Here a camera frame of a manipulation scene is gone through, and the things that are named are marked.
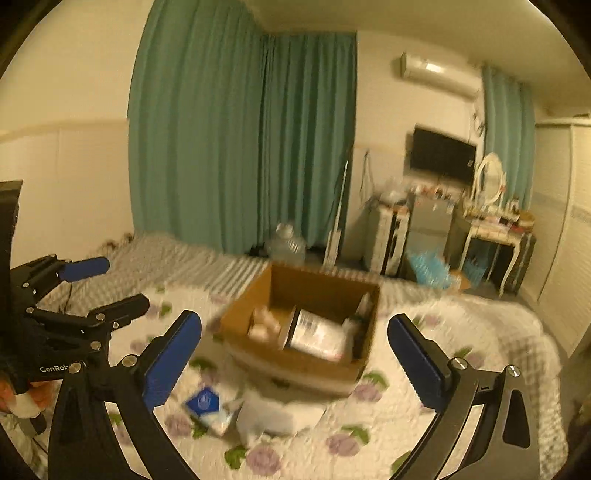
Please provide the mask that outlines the left hand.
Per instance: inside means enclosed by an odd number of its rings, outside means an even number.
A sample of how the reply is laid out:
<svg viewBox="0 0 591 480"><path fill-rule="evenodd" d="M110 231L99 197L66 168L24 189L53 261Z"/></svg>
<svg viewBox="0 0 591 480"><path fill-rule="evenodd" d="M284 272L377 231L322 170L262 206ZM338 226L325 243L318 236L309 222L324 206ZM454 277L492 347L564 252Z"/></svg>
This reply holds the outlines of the left hand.
<svg viewBox="0 0 591 480"><path fill-rule="evenodd" d="M1 412L13 413L19 418L36 417L55 400L55 381L32 382L25 393L17 393L4 370L1 371Z"/></svg>

